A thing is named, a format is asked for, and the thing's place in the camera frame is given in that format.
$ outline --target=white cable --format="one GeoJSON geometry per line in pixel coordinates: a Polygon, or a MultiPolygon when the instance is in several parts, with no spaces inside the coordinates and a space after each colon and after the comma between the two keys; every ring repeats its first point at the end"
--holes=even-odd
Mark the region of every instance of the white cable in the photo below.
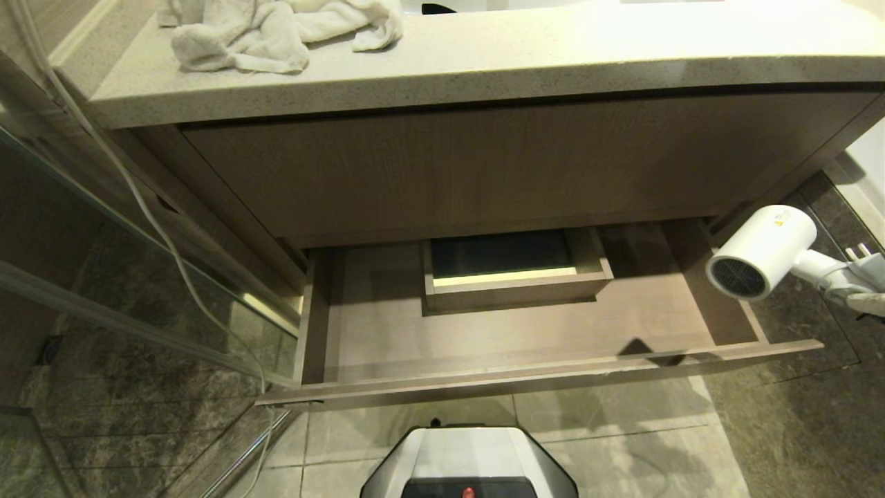
{"type": "MultiPolygon", "coordinates": [[[[123,165],[123,162],[117,156],[116,152],[111,148],[111,146],[104,140],[104,138],[97,132],[95,127],[92,126],[92,123],[89,122],[86,115],[74,101],[71,94],[67,91],[65,85],[58,79],[58,75],[55,72],[55,69],[52,67],[50,63],[49,54],[46,51],[45,45],[43,45],[43,40],[40,37],[40,31],[37,29],[37,25],[34,22],[34,16],[31,14],[30,6],[27,4],[27,0],[18,0],[19,11],[25,23],[25,33],[28,38],[28,41],[31,43],[32,48],[34,49],[35,55],[37,56],[37,62],[42,66],[43,71],[49,77],[52,86],[58,92],[58,94],[65,101],[65,105],[67,106],[67,110],[73,114],[73,117],[80,123],[80,126],[86,130],[86,133],[92,137],[93,140],[96,141],[98,147],[104,152],[105,155],[111,160],[111,163],[117,168],[117,171],[126,181],[126,185],[132,191],[132,195],[135,197],[135,202],[138,203],[138,207],[141,208],[144,217],[148,219],[150,226],[157,231],[160,235],[160,238],[163,239],[163,242],[166,248],[169,250],[169,253],[172,254],[175,259],[175,265],[178,267],[179,273],[181,273],[181,279],[184,280],[184,284],[188,287],[188,292],[190,292],[190,296],[194,299],[196,305],[200,308],[200,311],[206,315],[209,320],[217,325],[220,329],[226,332],[230,337],[233,337],[242,347],[246,349],[246,352],[251,356],[252,360],[255,362],[255,366],[258,368],[258,376],[261,379],[261,393],[264,394],[266,392],[266,382],[265,382],[265,369],[261,365],[261,361],[255,355],[255,352],[246,344],[239,335],[236,334],[233,330],[230,329],[227,325],[225,325],[221,320],[219,320],[212,311],[203,303],[203,300],[200,298],[200,295],[196,292],[196,288],[194,287],[194,283],[190,280],[190,274],[188,273],[188,269],[185,265],[184,259],[181,257],[181,254],[178,252],[178,247],[175,246],[175,243],[154,217],[154,214],[148,208],[147,203],[144,201],[144,197],[142,193],[138,190],[138,187],[135,185],[135,179],[132,177],[132,174],[126,169],[123,165]]],[[[271,417],[271,424],[267,428],[267,435],[265,438],[265,444],[261,449],[261,456],[258,458],[258,468],[255,471],[255,475],[252,478],[252,482],[246,492],[243,493],[242,498],[246,498],[255,488],[256,483],[258,482],[258,476],[261,474],[261,467],[264,464],[265,456],[267,453],[267,446],[270,444],[271,440],[271,432],[273,431],[273,417],[271,417]]]]}

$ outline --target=white towel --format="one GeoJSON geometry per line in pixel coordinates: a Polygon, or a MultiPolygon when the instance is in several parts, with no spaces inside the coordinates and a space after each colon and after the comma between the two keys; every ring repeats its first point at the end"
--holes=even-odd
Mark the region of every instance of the white towel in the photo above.
{"type": "Polygon", "coordinates": [[[399,0],[165,0],[157,20],[177,27],[175,57],[193,71],[292,73],[307,66],[305,43],[359,30],[353,50],[372,51],[403,35],[399,0]]]}

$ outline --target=cabinet panel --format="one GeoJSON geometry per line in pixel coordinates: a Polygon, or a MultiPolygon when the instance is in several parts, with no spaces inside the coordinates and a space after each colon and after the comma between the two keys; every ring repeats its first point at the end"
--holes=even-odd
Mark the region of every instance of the cabinet panel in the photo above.
{"type": "Polygon", "coordinates": [[[185,135],[275,236],[341,245],[715,213],[761,195],[876,95],[635,99],[185,135]]]}

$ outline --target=countertop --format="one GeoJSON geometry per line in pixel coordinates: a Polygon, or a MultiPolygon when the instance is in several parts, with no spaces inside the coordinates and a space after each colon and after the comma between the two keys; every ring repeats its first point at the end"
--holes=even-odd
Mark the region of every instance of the countertop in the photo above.
{"type": "Polygon", "coordinates": [[[386,51],[301,74],[183,71],[149,19],[88,97],[107,128],[623,90],[885,82],[885,23],[835,0],[596,4],[408,16],[386,51]]]}

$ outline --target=bathroom vanity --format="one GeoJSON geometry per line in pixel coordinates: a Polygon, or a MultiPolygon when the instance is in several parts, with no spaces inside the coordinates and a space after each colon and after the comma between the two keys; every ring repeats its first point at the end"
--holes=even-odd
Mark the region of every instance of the bathroom vanity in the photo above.
{"type": "Polygon", "coordinates": [[[59,67],[143,175],[296,276],[297,388],[260,403],[508,393],[823,346],[770,344],[704,264],[885,116],[885,24],[744,4],[409,18],[297,76],[183,73],[147,20],[100,79],[59,67]],[[564,230],[553,274],[435,274],[434,241],[534,230],[564,230]]]}

